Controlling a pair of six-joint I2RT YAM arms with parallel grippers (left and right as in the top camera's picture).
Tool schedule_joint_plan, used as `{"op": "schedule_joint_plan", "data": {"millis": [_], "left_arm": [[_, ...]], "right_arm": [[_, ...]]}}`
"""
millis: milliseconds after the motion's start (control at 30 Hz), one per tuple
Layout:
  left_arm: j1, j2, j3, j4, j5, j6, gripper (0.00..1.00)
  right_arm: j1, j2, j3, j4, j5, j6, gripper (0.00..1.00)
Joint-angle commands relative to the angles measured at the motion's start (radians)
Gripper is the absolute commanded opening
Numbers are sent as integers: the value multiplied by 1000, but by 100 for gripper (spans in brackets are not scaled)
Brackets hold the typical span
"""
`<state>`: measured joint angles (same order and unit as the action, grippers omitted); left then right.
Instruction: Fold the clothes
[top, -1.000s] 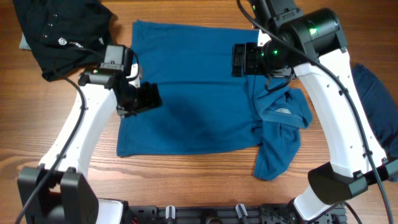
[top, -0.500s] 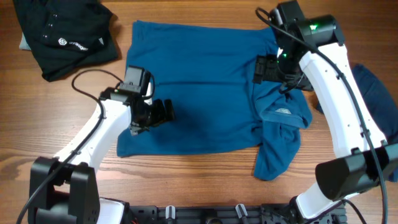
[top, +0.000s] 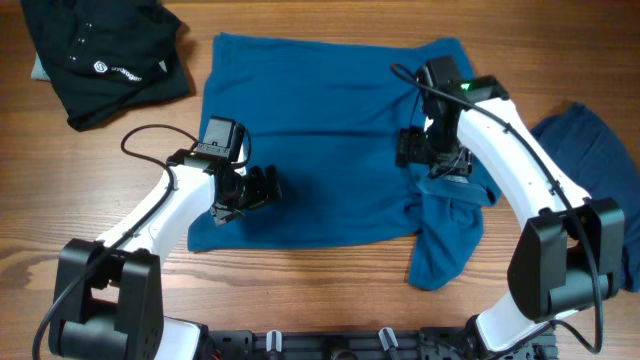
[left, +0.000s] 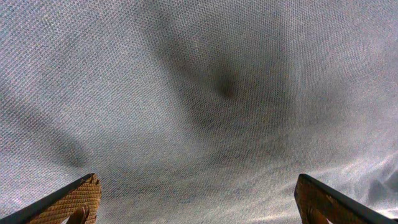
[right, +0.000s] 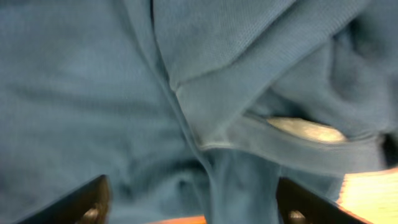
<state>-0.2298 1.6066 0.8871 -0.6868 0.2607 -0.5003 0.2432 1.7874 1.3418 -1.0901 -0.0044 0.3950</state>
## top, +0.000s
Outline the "blue polo shirt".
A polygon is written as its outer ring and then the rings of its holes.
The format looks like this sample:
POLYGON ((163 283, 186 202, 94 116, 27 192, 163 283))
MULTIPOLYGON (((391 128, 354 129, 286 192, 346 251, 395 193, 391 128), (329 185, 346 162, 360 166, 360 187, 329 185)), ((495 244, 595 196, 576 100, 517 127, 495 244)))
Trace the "blue polo shirt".
POLYGON ((390 67, 417 70, 441 56, 472 77, 455 38, 392 48, 215 36, 202 115, 249 130, 250 162, 276 168, 282 196, 226 225, 202 214, 188 230, 189 250, 321 248, 414 235, 412 286, 436 290, 459 276, 498 186, 480 162, 469 177, 437 179, 425 166, 395 163, 399 132, 425 119, 418 90, 390 67))

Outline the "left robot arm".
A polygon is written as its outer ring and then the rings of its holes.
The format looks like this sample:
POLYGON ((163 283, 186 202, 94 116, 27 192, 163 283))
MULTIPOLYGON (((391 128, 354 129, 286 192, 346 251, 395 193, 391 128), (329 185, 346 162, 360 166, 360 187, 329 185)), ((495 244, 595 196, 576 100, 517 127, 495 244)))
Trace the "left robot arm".
POLYGON ((163 175, 132 212, 93 241, 73 238, 58 258, 54 298, 35 334, 65 359, 214 359, 207 326, 164 313, 162 267, 201 215, 217 226, 281 196, 275 167, 251 167, 241 123, 212 117, 203 138, 160 162, 163 175))

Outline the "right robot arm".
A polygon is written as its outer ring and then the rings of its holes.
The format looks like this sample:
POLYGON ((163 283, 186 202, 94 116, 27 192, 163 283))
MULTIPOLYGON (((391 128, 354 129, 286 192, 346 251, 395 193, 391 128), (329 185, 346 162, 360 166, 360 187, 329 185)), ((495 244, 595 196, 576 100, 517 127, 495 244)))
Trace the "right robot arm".
POLYGON ((554 163, 524 125, 493 76, 464 78, 449 56, 418 71, 394 63, 391 72, 417 88, 427 124, 400 133, 396 163, 425 164, 429 177, 467 176, 458 163, 475 156, 507 198, 521 234, 507 270, 507 292, 448 339, 423 330, 423 343, 461 359, 499 359, 530 350, 542 358, 541 338, 567 328, 571 315, 591 310, 593 354, 604 344, 606 300, 619 291, 625 216, 611 198, 595 199, 554 163))

